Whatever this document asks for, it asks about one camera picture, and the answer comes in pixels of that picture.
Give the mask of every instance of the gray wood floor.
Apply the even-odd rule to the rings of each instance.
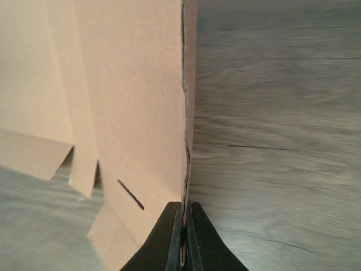
[[[361,2],[199,1],[192,200],[251,271],[361,270]]]
[[[50,182],[0,168],[0,270],[101,271],[86,234],[103,204],[68,185],[69,164]]]

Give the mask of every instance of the cardboard edge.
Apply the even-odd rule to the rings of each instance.
[[[73,145],[51,139],[0,129],[0,165],[50,180]]]
[[[185,122],[184,144],[186,153],[186,170],[182,190],[182,217],[185,223],[190,186],[192,149],[193,149],[193,119],[195,102],[195,52],[197,26],[197,0],[182,0],[182,88],[184,92]]]

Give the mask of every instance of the beige cardboard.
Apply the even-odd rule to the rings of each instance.
[[[0,165],[43,180],[54,176],[72,147],[72,144],[0,129]]]
[[[0,1],[0,164],[50,179],[72,133],[43,1]]]
[[[186,2],[184,19],[194,18],[187,22],[185,76],[183,1],[73,1],[107,200],[99,217],[109,210],[90,236],[108,270],[117,270],[144,243],[167,202],[182,200],[186,145],[192,146],[192,129],[185,128],[193,105],[185,100],[194,100],[195,52],[188,50],[195,50],[196,5]],[[110,243],[99,240],[110,235]]]
[[[90,196],[98,152],[73,2],[46,0],[46,5],[75,145],[70,183]]]
[[[0,1],[0,128],[72,143],[43,0]]]
[[[48,180],[74,145],[71,184],[90,196],[98,154],[72,1],[4,0],[0,13],[0,129],[20,133],[2,133],[0,163]]]

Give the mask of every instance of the cardboard sheet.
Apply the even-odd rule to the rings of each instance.
[[[77,19],[72,0],[46,0],[46,7],[72,128],[74,156],[70,184],[90,196],[98,152]]]
[[[186,134],[192,124],[186,99],[194,95],[195,63],[195,52],[187,50],[195,50],[196,2],[188,3],[183,17],[181,0],[74,0],[105,208],[115,216],[109,221],[122,225],[119,251],[109,257],[111,245],[96,238],[113,233],[114,225],[99,227],[102,219],[94,225],[91,236],[108,270],[126,263],[144,243],[167,202],[182,200],[192,138]],[[183,50],[184,20],[191,38]],[[183,69],[189,69],[186,79]],[[134,243],[123,246],[128,236]],[[119,261],[119,255],[126,256]]]
[[[71,184],[89,196],[99,159],[107,203],[90,237],[119,270],[186,199],[196,0],[4,0],[0,13],[0,164],[50,179],[74,146]]]
[[[72,144],[0,129],[0,165],[43,180],[54,176],[72,147]]]
[[[0,128],[72,143],[43,0],[0,1]]]
[[[2,133],[0,164],[48,180],[74,146],[71,184],[90,196],[98,153],[72,1],[4,0],[0,23],[0,129],[19,133]]]

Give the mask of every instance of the pencil mark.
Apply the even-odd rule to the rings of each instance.
[[[119,179],[118,179],[118,183],[120,183],[120,185],[124,188],[124,190],[127,191],[128,194],[135,200],[139,208],[144,211],[144,205],[139,201],[139,199],[136,198],[136,196],[128,189],[128,187],[126,187],[125,184]]]

